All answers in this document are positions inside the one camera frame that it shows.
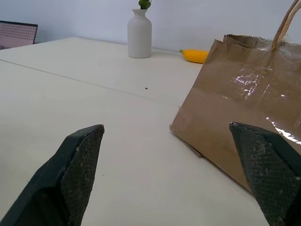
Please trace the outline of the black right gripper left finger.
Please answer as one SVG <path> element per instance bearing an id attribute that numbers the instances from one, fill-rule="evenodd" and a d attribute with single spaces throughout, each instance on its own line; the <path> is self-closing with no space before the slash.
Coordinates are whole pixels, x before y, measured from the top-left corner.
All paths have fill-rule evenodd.
<path id="1" fill-rule="evenodd" d="M 93 184 L 104 126 L 67 136 L 32 176 L 0 226 L 81 226 Z"/>

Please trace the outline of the brown paper bag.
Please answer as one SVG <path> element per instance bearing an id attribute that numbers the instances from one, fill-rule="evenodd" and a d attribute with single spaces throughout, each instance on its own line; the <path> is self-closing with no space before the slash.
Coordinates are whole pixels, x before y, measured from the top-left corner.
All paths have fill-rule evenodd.
<path id="1" fill-rule="evenodd" d="M 231 122 L 279 133 L 301 154 L 301 44 L 285 40 L 300 9 L 294 0 L 272 40 L 232 34 L 215 40 L 170 126 L 245 189 Z"/>

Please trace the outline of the white ceramic vase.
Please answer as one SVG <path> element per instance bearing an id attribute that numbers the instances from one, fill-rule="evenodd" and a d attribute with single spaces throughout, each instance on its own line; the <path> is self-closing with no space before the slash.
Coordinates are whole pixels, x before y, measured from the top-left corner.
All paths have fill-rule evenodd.
<path id="1" fill-rule="evenodd" d="M 128 56 L 149 58 L 152 48 L 152 23 L 146 17 L 146 9 L 132 9 L 134 16 L 127 24 Z"/>

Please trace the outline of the dark framed dotted screen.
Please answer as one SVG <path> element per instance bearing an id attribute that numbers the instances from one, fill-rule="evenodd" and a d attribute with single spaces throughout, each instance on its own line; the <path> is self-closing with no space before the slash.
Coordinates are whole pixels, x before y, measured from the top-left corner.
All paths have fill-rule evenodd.
<path id="1" fill-rule="evenodd" d="M 37 29 L 37 24 L 0 20 L 0 50 L 34 44 Z"/>

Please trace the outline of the green plant sprig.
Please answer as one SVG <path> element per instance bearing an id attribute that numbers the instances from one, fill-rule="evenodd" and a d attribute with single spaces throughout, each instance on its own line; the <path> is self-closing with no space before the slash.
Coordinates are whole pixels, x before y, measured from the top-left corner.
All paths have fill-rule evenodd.
<path id="1" fill-rule="evenodd" d="M 152 0 L 139 0 L 138 4 L 140 6 L 140 9 L 147 10 L 150 8 L 151 2 L 152 2 Z"/>

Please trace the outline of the yellow banana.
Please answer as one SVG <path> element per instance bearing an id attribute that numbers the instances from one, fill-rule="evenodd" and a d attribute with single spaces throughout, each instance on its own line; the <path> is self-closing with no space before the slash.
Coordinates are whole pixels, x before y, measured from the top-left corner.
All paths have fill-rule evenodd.
<path id="1" fill-rule="evenodd" d="M 196 50 L 196 49 L 180 49 L 179 52 L 183 58 L 192 63 L 203 64 L 208 56 L 208 51 Z"/>

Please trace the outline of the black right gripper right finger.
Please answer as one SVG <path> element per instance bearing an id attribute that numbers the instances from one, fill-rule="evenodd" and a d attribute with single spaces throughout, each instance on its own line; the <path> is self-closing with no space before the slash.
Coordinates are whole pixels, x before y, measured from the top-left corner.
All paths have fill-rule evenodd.
<path id="1" fill-rule="evenodd" d="M 301 155 L 275 132 L 239 122 L 229 130 L 269 226 L 301 226 Z"/>

